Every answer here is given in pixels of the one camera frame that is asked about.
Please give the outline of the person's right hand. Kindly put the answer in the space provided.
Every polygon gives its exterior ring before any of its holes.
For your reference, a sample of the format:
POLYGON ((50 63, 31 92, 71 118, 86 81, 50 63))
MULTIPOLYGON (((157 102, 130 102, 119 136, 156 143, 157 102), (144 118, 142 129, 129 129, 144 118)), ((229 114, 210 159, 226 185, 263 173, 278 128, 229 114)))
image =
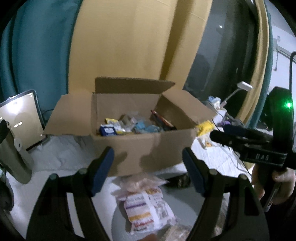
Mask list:
MULTIPOLYGON (((258 179, 258 168, 259 166, 255 164, 252 170, 252 185, 254 192, 256 193, 258 199, 260 200, 265 195, 265 189, 258 179)), ((273 198, 273 204, 278 205, 287 201, 291 196, 295 188, 295 170, 287 168, 284 172, 274 171, 272 174, 273 181, 280 184, 280 188, 273 198)))

